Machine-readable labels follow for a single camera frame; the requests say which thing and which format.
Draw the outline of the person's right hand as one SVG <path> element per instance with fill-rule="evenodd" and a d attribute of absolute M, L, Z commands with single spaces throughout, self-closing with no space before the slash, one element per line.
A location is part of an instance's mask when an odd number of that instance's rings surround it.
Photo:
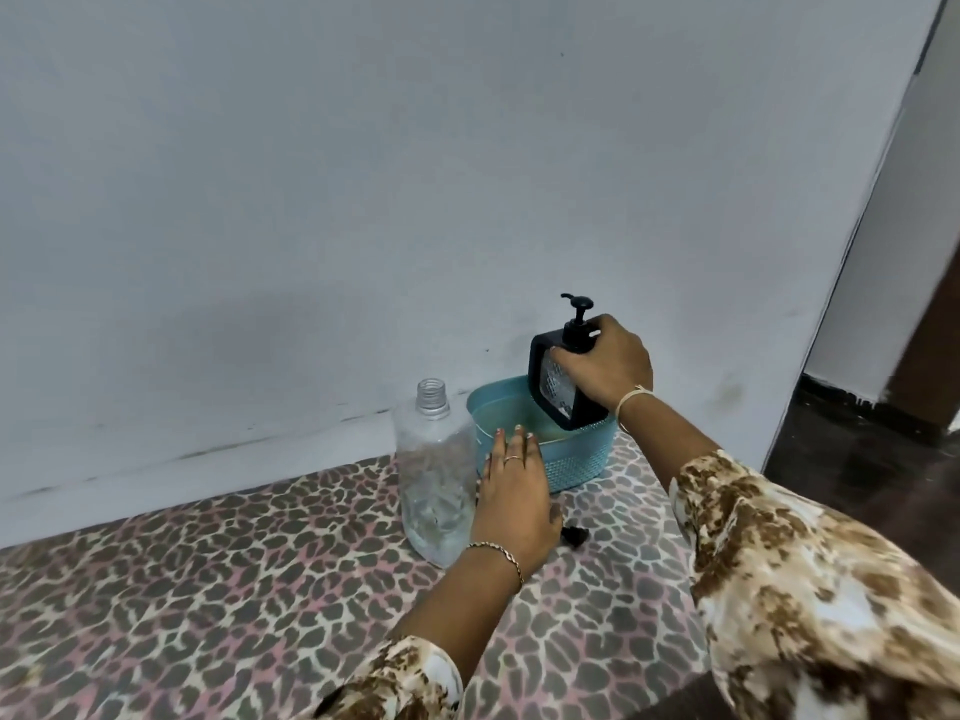
<path fill-rule="evenodd" d="M 594 378 L 590 384 L 575 384 L 589 399 L 613 414 L 619 399 L 634 385 L 654 389 L 650 355 L 642 339 L 624 328 L 608 313 L 591 320 L 591 330 L 599 335 L 590 353 Z"/>

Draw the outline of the person's left hand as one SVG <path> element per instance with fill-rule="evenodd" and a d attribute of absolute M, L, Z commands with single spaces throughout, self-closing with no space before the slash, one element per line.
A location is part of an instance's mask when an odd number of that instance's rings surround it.
<path fill-rule="evenodd" d="M 490 452 L 496 455 L 496 474 L 477 482 L 476 507 L 469 548 L 493 551 L 516 573 L 522 586 L 546 562 L 560 543 L 564 526 L 561 508 L 552 501 L 546 466 L 536 436 L 526 431 L 526 467 L 508 474 L 508 440 L 496 431 Z"/>

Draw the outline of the black soap pump dispenser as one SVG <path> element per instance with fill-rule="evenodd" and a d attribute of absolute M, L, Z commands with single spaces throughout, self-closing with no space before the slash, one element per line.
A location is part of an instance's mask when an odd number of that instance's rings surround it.
<path fill-rule="evenodd" d="M 552 356 L 555 349 L 574 354 L 589 353 L 600 334 L 594 322 L 586 318 L 586 313 L 594 308 L 591 298 L 568 292 L 561 297 L 569 300 L 575 314 L 562 328 L 532 338 L 527 383 L 537 406 L 560 429 L 571 432 L 605 421 L 609 412 L 576 386 Z"/>

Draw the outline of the person's right forearm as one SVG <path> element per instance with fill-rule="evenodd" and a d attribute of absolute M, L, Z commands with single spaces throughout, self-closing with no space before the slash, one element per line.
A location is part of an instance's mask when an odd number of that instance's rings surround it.
<path fill-rule="evenodd" d="M 629 429 L 628 434 L 666 492 L 684 466 L 720 448 L 718 443 L 655 395 L 630 399 L 622 418 Z"/>

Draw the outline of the person's left forearm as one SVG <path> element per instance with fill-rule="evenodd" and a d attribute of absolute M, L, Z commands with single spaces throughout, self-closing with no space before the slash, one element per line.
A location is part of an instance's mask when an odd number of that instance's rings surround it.
<path fill-rule="evenodd" d="M 416 638 L 437 647 L 466 686 L 521 590 L 517 573 L 502 556 L 467 547 L 394 625 L 390 638 Z"/>

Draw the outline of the clear plastic bottle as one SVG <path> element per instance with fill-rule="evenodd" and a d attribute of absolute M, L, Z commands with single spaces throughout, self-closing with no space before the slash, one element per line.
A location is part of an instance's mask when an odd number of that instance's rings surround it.
<path fill-rule="evenodd" d="M 436 377 L 390 413 L 404 535 L 429 564 L 449 569 L 470 542 L 477 445 L 465 399 Z"/>

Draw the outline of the teal plastic basket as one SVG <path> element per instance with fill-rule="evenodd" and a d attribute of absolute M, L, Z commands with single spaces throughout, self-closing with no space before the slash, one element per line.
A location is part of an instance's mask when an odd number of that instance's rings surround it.
<path fill-rule="evenodd" d="M 563 430 L 533 399 L 524 375 L 475 388 L 465 407 L 474 423 L 477 472 L 493 448 L 495 432 L 501 428 L 510 434 L 521 424 L 539 442 L 552 494 L 601 475 L 618 434 L 612 416 L 576 431 Z"/>

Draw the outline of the cream wrist bangle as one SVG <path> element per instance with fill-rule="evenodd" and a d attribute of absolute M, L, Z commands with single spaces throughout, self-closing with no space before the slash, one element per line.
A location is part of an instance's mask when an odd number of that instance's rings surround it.
<path fill-rule="evenodd" d="M 622 413 L 623 413 L 623 409 L 624 409 L 625 405 L 626 405 L 631 399 L 636 398 L 636 397 L 643 397 L 643 396 L 654 397 L 654 391 L 653 391 L 653 389 L 648 388 L 648 387 L 646 387 L 646 386 L 642 386 L 642 385 L 640 385 L 640 384 L 636 384 L 636 385 L 633 385 L 632 388 L 631 388 L 628 392 L 626 392 L 626 393 L 619 399 L 619 401 L 617 402 L 616 407 L 615 407 L 613 413 L 614 413 L 614 417 L 615 417 L 615 420 L 616 420 L 616 422 L 617 422 L 617 425 L 618 425 L 618 427 L 620 428 L 620 430 L 621 430 L 622 432 L 624 432 L 624 433 L 628 433 L 628 432 L 629 432 L 629 429 L 628 429 L 627 426 L 625 426 L 625 423 L 624 423 L 623 417 L 622 417 Z"/>

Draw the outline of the leopard print tablecloth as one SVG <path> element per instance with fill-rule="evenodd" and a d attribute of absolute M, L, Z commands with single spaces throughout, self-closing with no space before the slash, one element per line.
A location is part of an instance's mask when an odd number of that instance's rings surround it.
<path fill-rule="evenodd" d="M 565 493 L 559 548 L 511 602 L 458 720 L 621 720 L 703 675 L 689 550 L 618 435 Z M 384 456 L 0 551 L 0 720 L 289 720 L 440 577 Z"/>

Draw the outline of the brown patterned white shirt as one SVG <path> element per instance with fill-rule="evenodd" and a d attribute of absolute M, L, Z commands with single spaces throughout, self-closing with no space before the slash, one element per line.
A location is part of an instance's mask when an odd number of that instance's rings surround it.
<path fill-rule="evenodd" d="M 667 495 L 738 720 L 960 720 L 960 598 L 896 544 L 721 449 Z M 388 638 L 290 720 L 454 720 L 464 690 L 442 650 Z"/>

